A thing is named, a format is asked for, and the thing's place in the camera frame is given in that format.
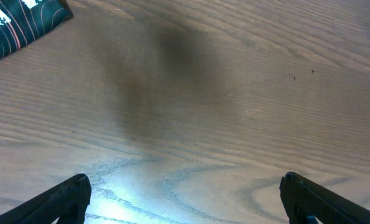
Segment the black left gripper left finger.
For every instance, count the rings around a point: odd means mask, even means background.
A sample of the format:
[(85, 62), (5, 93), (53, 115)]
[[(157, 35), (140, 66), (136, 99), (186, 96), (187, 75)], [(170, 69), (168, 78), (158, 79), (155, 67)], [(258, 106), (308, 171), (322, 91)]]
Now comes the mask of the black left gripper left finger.
[(38, 196), (0, 215), (0, 224), (83, 224), (90, 204), (87, 175), (76, 174)]

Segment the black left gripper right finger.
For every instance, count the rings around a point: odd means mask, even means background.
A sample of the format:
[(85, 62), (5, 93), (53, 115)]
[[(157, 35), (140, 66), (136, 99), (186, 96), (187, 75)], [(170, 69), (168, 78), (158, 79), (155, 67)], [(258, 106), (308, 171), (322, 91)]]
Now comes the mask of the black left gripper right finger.
[(279, 190), (290, 224), (370, 224), (370, 210), (296, 172), (282, 177)]

